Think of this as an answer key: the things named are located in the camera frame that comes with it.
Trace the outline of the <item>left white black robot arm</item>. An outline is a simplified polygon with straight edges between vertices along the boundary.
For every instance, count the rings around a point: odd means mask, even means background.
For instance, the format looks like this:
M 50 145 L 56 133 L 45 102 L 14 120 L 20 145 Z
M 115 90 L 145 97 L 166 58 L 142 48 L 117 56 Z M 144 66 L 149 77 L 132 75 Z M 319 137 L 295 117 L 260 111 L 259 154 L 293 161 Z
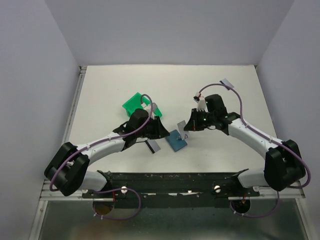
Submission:
M 49 189 L 70 196 L 77 190 L 92 190 L 99 197 L 110 194 L 111 179 L 102 171 L 89 171 L 96 161 L 125 151 L 137 139 L 157 140 L 170 133 L 163 126 L 159 116 L 150 116 L 148 110 L 138 108 L 129 120 L 115 128 L 107 136 L 85 144 L 64 143 L 44 170 L 50 181 Z

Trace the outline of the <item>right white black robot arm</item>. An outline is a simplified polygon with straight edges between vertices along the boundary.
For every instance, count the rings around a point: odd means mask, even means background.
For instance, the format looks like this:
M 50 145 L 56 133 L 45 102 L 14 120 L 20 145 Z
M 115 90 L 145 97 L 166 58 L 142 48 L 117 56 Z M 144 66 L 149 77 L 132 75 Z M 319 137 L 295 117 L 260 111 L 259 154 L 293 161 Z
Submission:
M 262 131 L 246 126 L 240 114 L 228 112 L 218 94 L 203 97 L 197 93 L 193 99 L 197 107 L 191 110 L 184 131 L 199 132 L 214 127 L 243 142 L 264 159 L 263 169 L 244 169 L 233 176 L 230 191 L 234 195 L 241 196 L 251 187 L 270 187 L 280 192 L 306 175 L 305 167 L 298 159 L 301 156 L 299 147 L 294 141 L 263 137 Z

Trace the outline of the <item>green plastic bin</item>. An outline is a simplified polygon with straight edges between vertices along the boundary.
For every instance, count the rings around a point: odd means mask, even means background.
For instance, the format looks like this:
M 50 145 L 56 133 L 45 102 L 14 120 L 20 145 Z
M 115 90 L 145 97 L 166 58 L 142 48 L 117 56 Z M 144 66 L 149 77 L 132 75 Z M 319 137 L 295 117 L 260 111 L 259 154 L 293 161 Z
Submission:
M 128 117 L 130 117 L 136 109 L 143 109 L 150 104 L 150 100 L 145 96 L 141 97 L 141 95 L 141 93 L 137 92 L 122 105 Z

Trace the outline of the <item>silver card with black stripe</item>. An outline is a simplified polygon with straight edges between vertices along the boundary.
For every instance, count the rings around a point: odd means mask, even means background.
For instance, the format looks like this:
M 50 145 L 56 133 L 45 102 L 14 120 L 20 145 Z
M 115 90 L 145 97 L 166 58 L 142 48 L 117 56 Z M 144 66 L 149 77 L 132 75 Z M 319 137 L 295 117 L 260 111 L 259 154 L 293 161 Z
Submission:
M 148 149 L 150 150 L 150 152 L 152 154 L 155 154 L 156 152 L 158 152 L 161 148 L 158 145 L 158 143 L 156 142 L 156 140 L 154 139 L 149 139 L 145 142 L 145 144 L 147 145 Z

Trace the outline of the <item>blue card holder wallet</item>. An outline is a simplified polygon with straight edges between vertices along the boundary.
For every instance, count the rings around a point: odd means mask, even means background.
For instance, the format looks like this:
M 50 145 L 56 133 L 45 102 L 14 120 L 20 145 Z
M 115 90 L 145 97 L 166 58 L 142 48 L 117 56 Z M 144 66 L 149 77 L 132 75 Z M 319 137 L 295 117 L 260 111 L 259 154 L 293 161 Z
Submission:
M 165 140 L 174 152 L 178 152 L 188 145 L 187 142 L 182 139 L 180 133 L 176 129 L 171 131 L 169 136 L 165 137 Z

